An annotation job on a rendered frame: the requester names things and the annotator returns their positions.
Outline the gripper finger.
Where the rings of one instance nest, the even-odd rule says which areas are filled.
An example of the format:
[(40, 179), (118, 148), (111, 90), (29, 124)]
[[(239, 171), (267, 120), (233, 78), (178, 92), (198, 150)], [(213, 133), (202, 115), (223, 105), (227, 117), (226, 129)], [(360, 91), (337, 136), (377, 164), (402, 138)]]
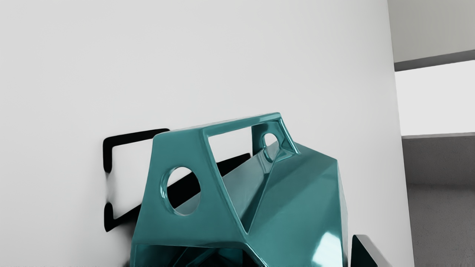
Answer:
[(393, 267), (368, 235), (352, 237), (350, 267)]

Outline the teal faceted mug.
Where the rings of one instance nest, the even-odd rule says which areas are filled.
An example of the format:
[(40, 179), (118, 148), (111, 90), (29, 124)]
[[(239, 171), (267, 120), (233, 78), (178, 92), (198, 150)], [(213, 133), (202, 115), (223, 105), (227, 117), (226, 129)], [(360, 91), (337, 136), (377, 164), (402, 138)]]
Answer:
[[(252, 157), (221, 175), (209, 139), (243, 128)], [(245, 117), (153, 137), (130, 267), (347, 267), (347, 230), (337, 160)]]

